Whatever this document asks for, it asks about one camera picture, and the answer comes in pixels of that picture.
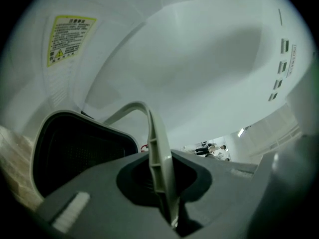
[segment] yellow warning label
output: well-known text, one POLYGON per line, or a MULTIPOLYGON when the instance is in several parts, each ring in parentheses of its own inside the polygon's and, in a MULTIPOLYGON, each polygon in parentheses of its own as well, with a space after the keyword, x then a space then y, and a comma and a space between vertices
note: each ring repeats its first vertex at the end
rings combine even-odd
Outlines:
POLYGON ((62 50, 60 49, 58 53, 55 55, 55 58, 61 57, 63 55, 62 50))
POLYGON ((47 67, 78 54, 95 18, 72 15, 55 17, 47 54, 47 67))

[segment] gray plastic handle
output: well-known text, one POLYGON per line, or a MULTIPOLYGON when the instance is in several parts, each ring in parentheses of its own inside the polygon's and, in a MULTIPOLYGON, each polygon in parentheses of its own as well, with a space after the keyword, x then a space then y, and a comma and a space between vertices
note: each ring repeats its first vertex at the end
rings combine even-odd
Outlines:
POLYGON ((171 226, 175 228, 178 221, 179 197, 176 192, 170 147, 164 123, 160 116, 145 103, 132 102, 110 116, 104 121, 104 124, 111 125, 135 110, 140 110, 148 117, 149 167, 153 178, 154 191, 160 198, 161 212, 171 226))

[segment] white curved panel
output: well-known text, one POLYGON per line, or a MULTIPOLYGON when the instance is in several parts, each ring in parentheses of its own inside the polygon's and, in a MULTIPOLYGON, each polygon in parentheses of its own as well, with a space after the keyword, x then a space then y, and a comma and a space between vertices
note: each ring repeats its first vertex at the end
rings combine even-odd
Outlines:
MULTIPOLYGON (((171 146, 219 137, 281 107, 305 73, 311 49, 307 28, 286 0, 171 4, 106 61, 85 112, 104 119, 125 103, 140 100, 161 114, 171 146), (280 53, 282 37, 300 47, 297 69, 269 103, 278 64, 290 57, 280 53)), ((145 142, 146 124, 140 118, 131 115, 116 126, 145 142)))

